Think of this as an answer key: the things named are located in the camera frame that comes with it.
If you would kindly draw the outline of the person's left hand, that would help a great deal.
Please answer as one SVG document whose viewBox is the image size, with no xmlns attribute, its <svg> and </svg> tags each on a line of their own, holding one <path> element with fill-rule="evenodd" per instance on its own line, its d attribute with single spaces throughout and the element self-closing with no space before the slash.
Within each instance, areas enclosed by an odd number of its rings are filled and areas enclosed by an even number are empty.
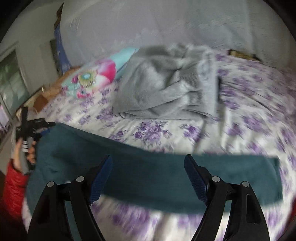
<svg viewBox="0 0 296 241">
<path fill-rule="evenodd" d="M 36 152 L 35 141 L 31 141 L 31 145 L 28 147 L 24 144 L 24 140 L 20 138 L 15 145 L 13 154 L 13 167 L 23 173 L 24 175 L 29 173 L 30 166 L 36 164 Z"/>
</svg>

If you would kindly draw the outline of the red jacket sleeve forearm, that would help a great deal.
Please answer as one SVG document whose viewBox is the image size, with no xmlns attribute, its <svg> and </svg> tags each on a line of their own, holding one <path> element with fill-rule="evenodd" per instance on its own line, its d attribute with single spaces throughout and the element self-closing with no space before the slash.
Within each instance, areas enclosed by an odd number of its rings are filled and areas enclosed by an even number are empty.
<svg viewBox="0 0 296 241">
<path fill-rule="evenodd" d="M 29 175 L 24 175 L 13 166 L 10 159 L 4 180 L 1 198 L 1 222 L 21 222 L 22 206 Z"/>
</svg>

